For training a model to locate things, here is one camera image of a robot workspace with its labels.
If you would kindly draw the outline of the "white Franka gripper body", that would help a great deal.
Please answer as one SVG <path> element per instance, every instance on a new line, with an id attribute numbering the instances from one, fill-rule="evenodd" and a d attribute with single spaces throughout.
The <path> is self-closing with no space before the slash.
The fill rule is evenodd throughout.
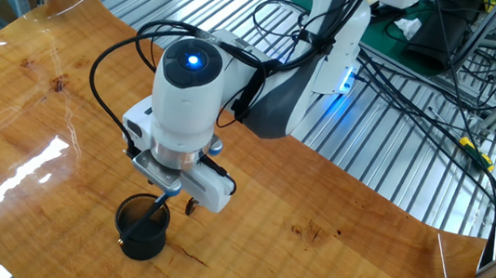
<path id="1" fill-rule="evenodd" d="M 122 116 L 123 125 L 138 148 L 131 163 L 170 197 L 186 191 L 192 197 L 192 205 L 202 205 L 212 213 L 220 212 L 235 191 L 234 181 L 218 168 L 204 163 L 209 146 L 194 152 L 178 152 L 157 141 L 152 132 L 152 100 L 151 96 L 140 100 Z"/>

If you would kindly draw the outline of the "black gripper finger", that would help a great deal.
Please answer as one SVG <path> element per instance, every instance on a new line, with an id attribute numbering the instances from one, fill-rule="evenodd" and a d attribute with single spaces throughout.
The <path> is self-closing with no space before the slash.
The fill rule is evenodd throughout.
<path id="1" fill-rule="evenodd" d="M 187 217 L 190 217 L 196 208 L 198 207 L 198 201 L 196 201 L 193 197 L 187 202 L 186 207 L 184 209 L 184 213 Z"/>

